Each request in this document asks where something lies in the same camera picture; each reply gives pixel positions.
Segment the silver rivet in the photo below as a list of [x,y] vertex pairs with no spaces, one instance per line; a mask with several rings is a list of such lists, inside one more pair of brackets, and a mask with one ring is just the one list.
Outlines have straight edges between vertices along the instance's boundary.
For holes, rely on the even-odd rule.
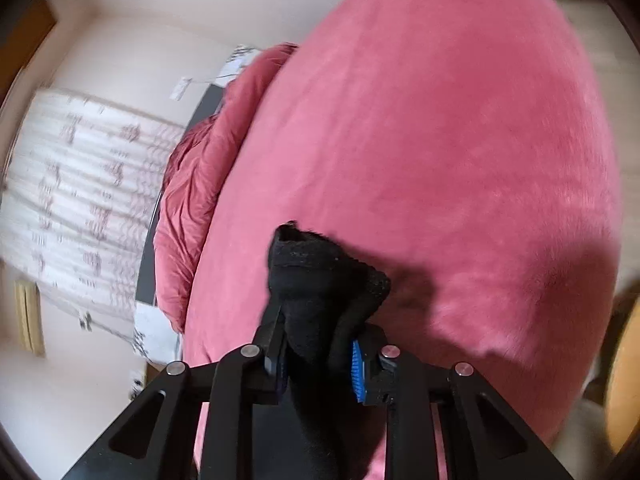
[[400,349],[395,345],[386,345],[382,347],[380,353],[387,359],[395,359],[400,355]]
[[469,377],[474,372],[474,368],[469,363],[458,363],[455,371],[461,377]]
[[256,357],[260,353],[260,347],[256,345],[244,345],[240,349],[243,357]]
[[182,361],[172,361],[166,366],[167,375],[180,375],[187,369]]

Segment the sheer curtain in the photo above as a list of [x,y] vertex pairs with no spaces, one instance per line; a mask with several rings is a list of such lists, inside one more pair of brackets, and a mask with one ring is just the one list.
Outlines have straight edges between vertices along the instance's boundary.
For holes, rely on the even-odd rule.
[[6,172],[2,259],[70,314],[133,336],[142,249],[184,129],[55,89],[38,90]]

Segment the pink blanket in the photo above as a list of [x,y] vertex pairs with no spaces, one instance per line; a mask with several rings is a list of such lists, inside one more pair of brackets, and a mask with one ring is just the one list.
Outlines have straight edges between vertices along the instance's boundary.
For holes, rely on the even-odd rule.
[[604,109],[555,2],[346,0],[276,76],[291,51],[241,76],[162,200],[158,300],[186,361],[252,338],[271,234],[295,219],[391,277],[390,341],[470,361],[549,439],[604,333],[620,236]]

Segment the curtain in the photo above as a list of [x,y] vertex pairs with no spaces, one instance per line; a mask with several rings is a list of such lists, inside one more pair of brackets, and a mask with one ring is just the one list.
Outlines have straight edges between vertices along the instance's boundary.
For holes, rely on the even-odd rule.
[[120,320],[117,330],[132,336],[142,249],[183,132],[84,96],[38,90],[5,175],[2,259],[60,308]]

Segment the wooden floor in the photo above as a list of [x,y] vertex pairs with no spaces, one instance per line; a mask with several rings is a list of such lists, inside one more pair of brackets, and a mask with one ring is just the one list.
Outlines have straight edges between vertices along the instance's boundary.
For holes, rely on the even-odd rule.
[[600,0],[559,0],[586,47],[616,137],[622,174],[623,237],[617,292],[640,279],[640,54]]

